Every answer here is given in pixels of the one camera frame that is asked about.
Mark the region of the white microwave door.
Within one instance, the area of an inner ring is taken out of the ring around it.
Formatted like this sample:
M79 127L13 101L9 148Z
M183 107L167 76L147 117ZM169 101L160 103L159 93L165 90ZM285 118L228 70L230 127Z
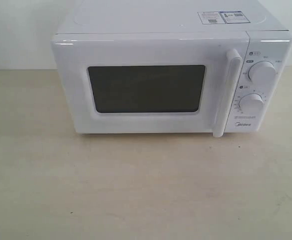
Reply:
M56 34L79 134L226 132L246 32Z

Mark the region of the white Midea microwave oven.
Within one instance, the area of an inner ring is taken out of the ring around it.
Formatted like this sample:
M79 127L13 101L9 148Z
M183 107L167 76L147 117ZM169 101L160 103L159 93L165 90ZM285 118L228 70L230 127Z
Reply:
M80 134L257 131L292 47L257 0L82 0L51 40Z

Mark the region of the white printed paper sheet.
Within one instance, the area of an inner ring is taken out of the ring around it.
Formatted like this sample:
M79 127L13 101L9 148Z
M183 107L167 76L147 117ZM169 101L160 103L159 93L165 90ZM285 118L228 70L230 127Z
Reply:
M204 11L198 12L204 25L248 24L250 21L242 11Z

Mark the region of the lower white timer knob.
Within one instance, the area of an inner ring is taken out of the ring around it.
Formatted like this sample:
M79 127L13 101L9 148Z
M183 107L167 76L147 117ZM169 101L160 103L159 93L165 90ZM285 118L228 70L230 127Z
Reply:
M264 101L260 95L252 93L240 99L239 107L244 113L258 113L263 109Z

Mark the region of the upper white power knob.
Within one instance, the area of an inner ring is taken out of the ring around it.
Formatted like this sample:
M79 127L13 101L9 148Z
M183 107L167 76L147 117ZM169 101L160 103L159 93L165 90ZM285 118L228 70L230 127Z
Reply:
M260 61L254 64L248 71L248 77L254 84L263 84L272 81L276 77L276 69L269 61Z

